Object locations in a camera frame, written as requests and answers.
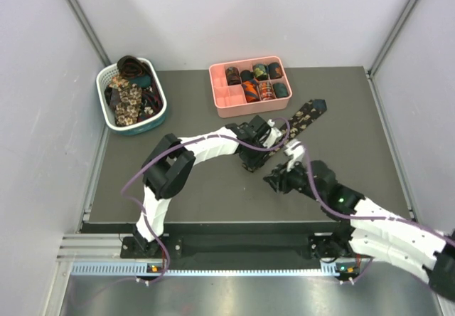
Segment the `black gold floral tie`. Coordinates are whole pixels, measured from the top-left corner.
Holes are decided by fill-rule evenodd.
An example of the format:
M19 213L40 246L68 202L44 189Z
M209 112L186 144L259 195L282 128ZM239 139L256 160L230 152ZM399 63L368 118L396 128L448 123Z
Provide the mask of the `black gold floral tie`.
M284 144L287 144L296 138L326 111L327 104L324 99L314 99L304 103L301 108L288 119L289 137Z

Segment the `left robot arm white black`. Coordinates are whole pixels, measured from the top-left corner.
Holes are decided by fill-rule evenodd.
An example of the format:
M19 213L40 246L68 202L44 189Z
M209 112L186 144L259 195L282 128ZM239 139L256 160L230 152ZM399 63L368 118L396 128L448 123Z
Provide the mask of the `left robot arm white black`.
M282 132L273 120L255 116L241 125L228 124L205 135L178 138L167 134L146 158L141 170L125 185L142 179L144 201L133 238L145 256L156 255L161 248L164 219L173 197L185 186L193 167L210 159L237 154L255 168L270 153Z

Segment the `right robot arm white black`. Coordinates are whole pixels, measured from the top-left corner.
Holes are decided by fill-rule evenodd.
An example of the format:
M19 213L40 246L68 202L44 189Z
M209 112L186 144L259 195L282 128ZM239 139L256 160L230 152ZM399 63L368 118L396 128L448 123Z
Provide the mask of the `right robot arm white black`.
M341 223L331 239L340 256L368 256L400 268L437 295L454 300L454 235L398 216L337 180L320 161L288 169L276 166L264 181L275 192L297 191L317 201L322 211Z

